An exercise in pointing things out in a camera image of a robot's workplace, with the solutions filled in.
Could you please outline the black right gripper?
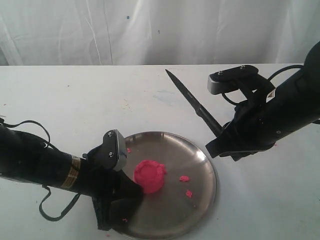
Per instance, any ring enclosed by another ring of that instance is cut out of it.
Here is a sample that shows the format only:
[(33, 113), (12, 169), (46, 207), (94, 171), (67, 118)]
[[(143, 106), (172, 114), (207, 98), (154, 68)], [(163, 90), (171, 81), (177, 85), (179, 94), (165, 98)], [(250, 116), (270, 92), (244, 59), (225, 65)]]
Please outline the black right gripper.
[(283, 138), (283, 98), (269, 101), (266, 94), (252, 94), (236, 108), (225, 128), (212, 128), (215, 139), (205, 145), (212, 158), (231, 157), (235, 162), (272, 148)]

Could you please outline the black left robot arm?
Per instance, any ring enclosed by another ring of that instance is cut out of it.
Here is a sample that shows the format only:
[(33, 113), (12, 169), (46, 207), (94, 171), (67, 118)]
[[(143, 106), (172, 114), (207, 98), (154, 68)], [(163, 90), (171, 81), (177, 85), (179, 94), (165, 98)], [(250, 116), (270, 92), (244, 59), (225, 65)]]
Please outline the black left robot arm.
[(101, 145), (81, 157), (58, 150), (43, 138), (13, 126), (0, 126), (0, 175), (2, 178), (73, 192), (74, 197), (59, 216), (49, 216), (38, 207), (43, 218), (60, 221), (80, 196), (89, 196), (99, 230), (110, 230), (128, 218), (141, 204), (143, 189), (123, 171), (127, 149), (121, 133), (112, 129)]

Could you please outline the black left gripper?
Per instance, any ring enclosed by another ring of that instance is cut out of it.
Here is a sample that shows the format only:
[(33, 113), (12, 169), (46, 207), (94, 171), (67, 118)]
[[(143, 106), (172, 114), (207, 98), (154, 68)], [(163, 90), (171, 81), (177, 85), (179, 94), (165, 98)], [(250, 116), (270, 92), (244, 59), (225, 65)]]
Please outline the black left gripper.
[(74, 191), (92, 197), (97, 228), (126, 228), (140, 207), (144, 191), (122, 170), (103, 166), (102, 147), (95, 147), (84, 157), (74, 157), (78, 169)]

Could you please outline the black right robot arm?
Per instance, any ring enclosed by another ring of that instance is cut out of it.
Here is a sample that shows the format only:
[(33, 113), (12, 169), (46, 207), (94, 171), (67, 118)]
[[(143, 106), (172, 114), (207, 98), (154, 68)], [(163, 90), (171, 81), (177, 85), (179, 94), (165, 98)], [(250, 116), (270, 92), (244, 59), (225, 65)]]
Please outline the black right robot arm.
[(212, 158), (238, 161), (266, 151), (275, 143), (320, 118), (320, 45), (300, 69), (278, 87), (267, 81), (235, 107), (235, 114), (216, 139), (206, 144)]

